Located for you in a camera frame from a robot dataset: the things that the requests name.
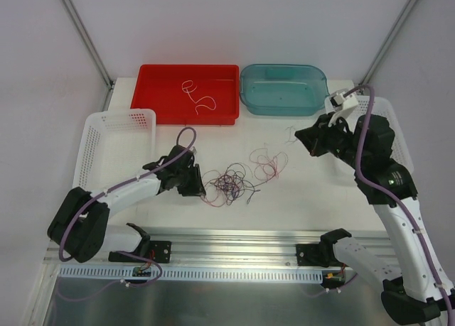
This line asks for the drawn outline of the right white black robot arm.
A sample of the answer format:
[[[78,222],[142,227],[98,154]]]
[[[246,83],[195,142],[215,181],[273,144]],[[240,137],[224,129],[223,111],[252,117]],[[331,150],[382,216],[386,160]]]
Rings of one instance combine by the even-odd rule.
[[[442,316],[453,325],[454,284],[427,236],[412,176],[392,158],[395,132],[389,121],[361,116],[350,130],[344,118],[330,125],[331,117],[323,114],[294,135],[311,156],[330,153],[354,169],[355,182],[383,223],[399,266],[386,264],[344,229],[326,232],[317,244],[296,245],[298,264],[352,268],[379,292],[398,325],[424,325]]]

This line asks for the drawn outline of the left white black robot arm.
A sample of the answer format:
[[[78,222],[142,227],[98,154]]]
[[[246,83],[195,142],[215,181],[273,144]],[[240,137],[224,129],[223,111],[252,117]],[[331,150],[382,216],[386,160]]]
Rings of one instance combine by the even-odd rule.
[[[153,246],[145,230],[131,222],[125,227],[109,224],[115,214],[166,191],[183,197],[203,197],[200,166],[192,148],[175,145],[167,156],[143,166],[139,174],[112,188],[88,191],[71,189],[54,216],[47,234],[58,244],[62,262],[85,263],[98,252],[109,252],[111,261],[143,261]]]

